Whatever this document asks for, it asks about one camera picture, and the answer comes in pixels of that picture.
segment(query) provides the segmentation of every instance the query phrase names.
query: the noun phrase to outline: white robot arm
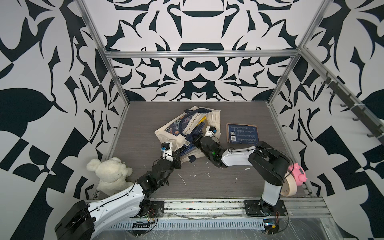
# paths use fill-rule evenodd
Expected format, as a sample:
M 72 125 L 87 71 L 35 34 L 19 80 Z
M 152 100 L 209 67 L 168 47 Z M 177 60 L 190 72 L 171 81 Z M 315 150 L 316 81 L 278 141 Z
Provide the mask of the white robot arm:
M 290 161 L 280 151 L 265 142 L 245 149 L 224 149 L 211 136 L 202 135 L 196 136 L 193 144 L 217 167 L 253 166 L 264 178 L 262 199 L 249 208 L 253 210 L 250 216 L 273 215 L 276 208 L 283 206 L 280 190 Z M 55 227 L 57 238 L 89 240 L 123 219 L 147 215 L 151 209 L 150 197 L 164 184 L 169 185 L 168 177 L 173 169 L 181 169 L 178 150 L 172 153 L 171 147 L 171 143 L 163 143 L 162 157 L 152 170 L 126 190 L 88 205 L 83 200 L 74 204 Z

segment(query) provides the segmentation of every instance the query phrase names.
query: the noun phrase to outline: stuffed animal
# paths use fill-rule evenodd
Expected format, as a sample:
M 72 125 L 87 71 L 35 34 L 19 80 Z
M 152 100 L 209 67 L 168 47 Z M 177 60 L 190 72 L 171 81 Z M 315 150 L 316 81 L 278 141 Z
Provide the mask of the stuffed animal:
M 127 189 L 133 184 L 125 181 L 125 177 L 132 174 L 132 168 L 121 163 L 121 160 L 117 157 L 104 162 L 100 162 L 99 159 L 92 159 L 87 164 L 87 170 L 95 172 L 96 176 L 100 178 L 96 189 L 109 196 Z

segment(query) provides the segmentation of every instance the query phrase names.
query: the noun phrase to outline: wooden floor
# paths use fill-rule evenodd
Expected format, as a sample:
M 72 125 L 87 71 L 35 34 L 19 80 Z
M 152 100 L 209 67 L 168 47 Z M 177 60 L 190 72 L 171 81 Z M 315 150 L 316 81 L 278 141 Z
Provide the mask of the wooden floor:
M 226 140 L 226 124 L 242 123 L 256 125 L 260 141 L 286 151 L 265 102 L 131 102 L 113 154 L 128 167 L 133 168 L 133 174 L 129 177 L 131 182 L 151 170 L 153 161 L 161 155 L 161 143 L 154 131 L 194 105 L 221 110 L 220 143 L 224 148 L 236 149 L 248 146 L 228 144 Z M 159 199 L 261 197 L 264 180 L 253 167 L 247 168 L 249 166 L 217 168 L 205 157 L 193 163 L 185 162 L 180 170 L 175 169 L 170 175 L 170 185 L 161 187 L 153 197 Z M 305 196 L 303 188 L 299 187 L 295 196 Z

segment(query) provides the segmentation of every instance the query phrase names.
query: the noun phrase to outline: metal bracket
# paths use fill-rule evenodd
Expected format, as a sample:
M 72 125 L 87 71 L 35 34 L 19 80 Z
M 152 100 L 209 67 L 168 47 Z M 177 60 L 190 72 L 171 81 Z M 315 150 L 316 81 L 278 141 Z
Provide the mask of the metal bracket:
M 261 205 L 259 204 L 260 200 L 245 200 L 244 207 L 245 213 L 248 217 L 266 217 L 266 216 L 276 216 L 277 213 L 279 216 L 287 216 L 287 209 L 282 200 L 278 200 L 276 205 L 273 207 L 274 211 L 271 214 L 265 214 Z

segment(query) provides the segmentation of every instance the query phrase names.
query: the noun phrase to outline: bag handle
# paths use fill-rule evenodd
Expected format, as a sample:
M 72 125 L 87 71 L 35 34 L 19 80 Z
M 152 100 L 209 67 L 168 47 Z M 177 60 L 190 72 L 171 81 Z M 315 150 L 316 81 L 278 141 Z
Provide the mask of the bag handle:
M 209 109 L 206 109 L 206 108 L 198 108 L 198 109 L 196 109 L 196 110 L 187 112 L 187 114 L 183 116 L 183 118 L 180 120 L 180 123 L 179 123 L 179 132 L 180 132 L 180 134 L 181 134 L 183 137 L 187 137 L 187 135 L 185 135 L 185 134 L 183 133 L 183 131 L 182 131 L 182 124 L 183 124 L 183 121 L 184 121 L 185 118 L 187 118 L 187 117 L 189 117 L 189 116 L 191 116 L 191 115 L 193 115 L 193 114 L 195 114 L 195 113 L 210 113 L 210 112 L 212 112 L 212 110 L 209 110 Z

